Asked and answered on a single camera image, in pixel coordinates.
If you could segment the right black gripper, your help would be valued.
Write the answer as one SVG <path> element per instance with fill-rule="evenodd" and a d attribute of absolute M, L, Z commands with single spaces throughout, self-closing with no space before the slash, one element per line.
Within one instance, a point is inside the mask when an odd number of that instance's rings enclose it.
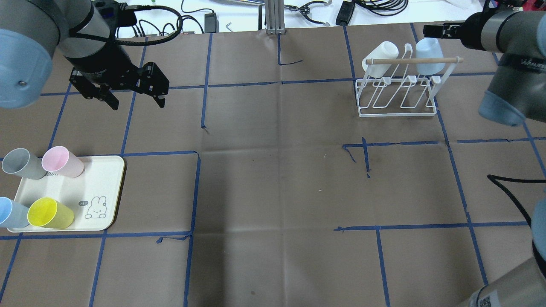
<path fill-rule="evenodd" d="M 425 38 L 437 39 L 468 39 L 469 35 L 462 23 L 443 23 L 441 25 L 425 25 L 423 27 Z"/>

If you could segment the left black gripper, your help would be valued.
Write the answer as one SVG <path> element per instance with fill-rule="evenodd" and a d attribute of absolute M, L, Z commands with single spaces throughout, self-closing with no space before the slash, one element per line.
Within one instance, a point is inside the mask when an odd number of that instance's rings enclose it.
<path fill-rule="evenodd" d="M 154 62 L 148 62 L 141 68 L 130 69 L 113 81 L 96 86 L 82 72 L 72 69 L 70 83 L 86 99 L 98 99 L 107 103 L 113 110 L 119 108 L 119 100 L 113 90 L 131 90 L 148 95 L 158 107 L 165 107 L 165 96 L 169 93 L 169 80 Z"/>

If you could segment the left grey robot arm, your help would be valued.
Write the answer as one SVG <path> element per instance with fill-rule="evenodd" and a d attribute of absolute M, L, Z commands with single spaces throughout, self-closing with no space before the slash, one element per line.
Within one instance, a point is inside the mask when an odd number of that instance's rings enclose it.
<path fill-rule="evenodd" d="M 119 27 L 136 25 L 135 13 L 167 6 L 115 0 L 3 0 L 1 2 L 1 107 L 30 106 L 41 96 L 56 50 L 72 64 L 70 83 L 85 99 L 119 107 L 114 90 L 148 95 L 165 106 L 169 80 L 154 62 L 139 67 L 124 46 L 166 43 L 181 31 L 154 41 L 115 37 Z"/>

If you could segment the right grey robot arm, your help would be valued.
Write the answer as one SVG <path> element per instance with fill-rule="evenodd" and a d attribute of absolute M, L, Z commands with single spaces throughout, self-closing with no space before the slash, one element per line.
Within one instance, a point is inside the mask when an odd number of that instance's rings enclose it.
<path fill-rule="evenodd" d="M 474 50 L 499 52 L 497 71 L 484 93 L 479 113 L 507 126 L 526 119 L 545 121 L 544 11 L 520 11 L 484 7 L 462 23 L 425 25 L 427 38 L 458 39 Z M 519 179 L 488 175 L 516 205 L 532 233 L 533 255 L 510 272 L 474 292 L 461 307 L 543 307 L 545 305 L 545 200 L 530 216 L 502 181 Z"/>

